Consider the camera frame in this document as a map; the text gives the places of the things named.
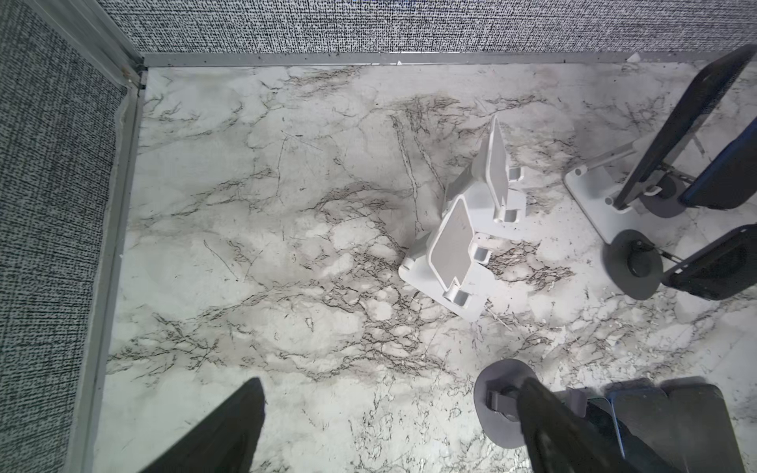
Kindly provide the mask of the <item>purple round phone stand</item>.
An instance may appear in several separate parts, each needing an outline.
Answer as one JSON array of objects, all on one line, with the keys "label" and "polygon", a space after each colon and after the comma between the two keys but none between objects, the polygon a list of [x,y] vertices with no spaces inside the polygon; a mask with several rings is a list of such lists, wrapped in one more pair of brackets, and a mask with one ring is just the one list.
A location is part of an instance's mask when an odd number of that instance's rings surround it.
[{"label": "purple round phone stand", "polygon": [[474,404],[484,434],[499,447],[526,445],[516,399],[527,378],[535,372],[515,359],[498,361],[484,369],[474,386]]}]

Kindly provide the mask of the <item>white folding phone stand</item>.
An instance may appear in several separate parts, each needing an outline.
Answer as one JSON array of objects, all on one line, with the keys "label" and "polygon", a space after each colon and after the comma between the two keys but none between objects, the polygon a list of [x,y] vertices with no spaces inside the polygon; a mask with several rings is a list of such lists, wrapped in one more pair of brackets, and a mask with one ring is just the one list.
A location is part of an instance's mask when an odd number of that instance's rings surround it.
[{"label": "white folding phone stand", "polygon": [[457,195],[439,226],[418,238],[405,254],[398,275],[458,317],[474,322],[496,287],[486,267],[489,256],[490,251],[476,243],[465,198]]}]

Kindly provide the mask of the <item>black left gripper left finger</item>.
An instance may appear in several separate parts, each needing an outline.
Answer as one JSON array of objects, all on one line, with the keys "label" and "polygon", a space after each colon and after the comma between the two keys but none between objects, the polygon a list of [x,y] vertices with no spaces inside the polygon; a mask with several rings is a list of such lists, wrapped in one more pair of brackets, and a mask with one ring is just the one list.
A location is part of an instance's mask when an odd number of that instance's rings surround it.
[{"label": "black left gripper left finger", "polygon": [[251,378],[146,472],[248,472],[265,421],[265,394]]}]

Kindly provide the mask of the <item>dark round phone stand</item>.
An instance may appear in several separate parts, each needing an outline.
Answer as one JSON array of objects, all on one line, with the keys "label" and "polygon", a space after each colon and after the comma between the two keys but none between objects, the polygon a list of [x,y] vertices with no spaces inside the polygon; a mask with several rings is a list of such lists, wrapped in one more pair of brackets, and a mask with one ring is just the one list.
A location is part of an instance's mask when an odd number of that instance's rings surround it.
[{"label": "dark round phone stand", "polygon": [[611,281],[636,301],[650,299],[664,274],[658,249],[635,230],[620,232],[611,244],[604,246],[602,264]]}]

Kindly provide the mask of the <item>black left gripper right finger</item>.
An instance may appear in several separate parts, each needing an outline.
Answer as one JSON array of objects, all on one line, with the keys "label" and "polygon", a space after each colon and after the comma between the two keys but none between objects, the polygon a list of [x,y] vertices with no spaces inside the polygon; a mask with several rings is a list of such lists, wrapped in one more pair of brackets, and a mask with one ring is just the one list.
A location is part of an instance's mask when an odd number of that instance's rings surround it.
[{"label": "black left gripper right finger", "polygon": [[522,435],[535,472],[634,472],[588,423],[535,378],[516,399]]}]

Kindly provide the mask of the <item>white stand back centre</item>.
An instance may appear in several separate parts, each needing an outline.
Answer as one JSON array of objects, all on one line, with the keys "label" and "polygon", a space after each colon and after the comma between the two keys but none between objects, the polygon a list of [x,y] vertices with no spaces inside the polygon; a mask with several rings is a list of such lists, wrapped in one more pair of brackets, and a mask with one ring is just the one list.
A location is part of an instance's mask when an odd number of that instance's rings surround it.
[{"label": "white stand back centre", "polygon": [[605,244],[611,244],[623,231],[642,231],[641,216],[637,210],[631,205],[624,210],[614,207],[614,199],[625,183],[616,182],[608,167],[626,158],[636,158],[640,162],[653,141],[652,134],[646,135],[603,153],[565,174],[567,189]]}]

